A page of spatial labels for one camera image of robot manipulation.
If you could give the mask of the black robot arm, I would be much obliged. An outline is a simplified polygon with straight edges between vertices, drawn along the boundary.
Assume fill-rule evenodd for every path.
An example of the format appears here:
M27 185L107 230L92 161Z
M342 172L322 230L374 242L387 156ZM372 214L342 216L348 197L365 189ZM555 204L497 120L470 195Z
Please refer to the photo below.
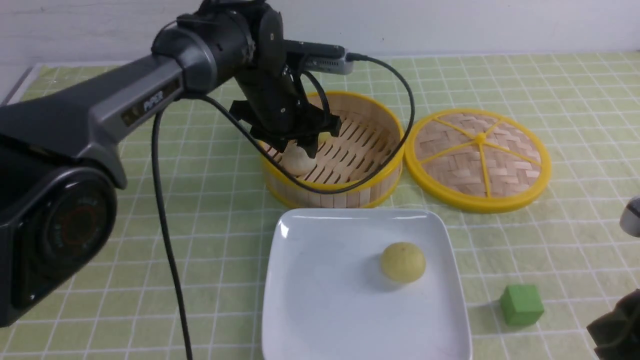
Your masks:
M1 326L80 271L109 239L116 189L128 184L118 145L174 101L236 80L229 112L274 150L297 141L313 158L341 119L312 105L303 71L347 74L340 45L284 38L265 0L204 0L160 30L150 54L66 89L3 105Z

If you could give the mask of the second robot arm dark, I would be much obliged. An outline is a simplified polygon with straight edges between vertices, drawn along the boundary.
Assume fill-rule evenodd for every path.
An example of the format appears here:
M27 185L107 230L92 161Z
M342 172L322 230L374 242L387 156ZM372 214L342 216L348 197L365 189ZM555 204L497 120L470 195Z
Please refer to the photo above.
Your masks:
M640 358L640 290L622 297L610 312L587 326L599 360Z

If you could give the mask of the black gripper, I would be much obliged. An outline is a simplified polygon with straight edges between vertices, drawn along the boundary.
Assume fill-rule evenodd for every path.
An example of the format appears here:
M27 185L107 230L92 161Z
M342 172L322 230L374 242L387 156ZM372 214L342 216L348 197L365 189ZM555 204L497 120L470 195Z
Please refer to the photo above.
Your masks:
M249 134L278 152L295 141L307 157L316 159L319 135L338 137L342 119L329 110L311 104L304 91L286 72L274 75L260 68L240 71L234 79L245 96L235 100L229 112L250 125Z

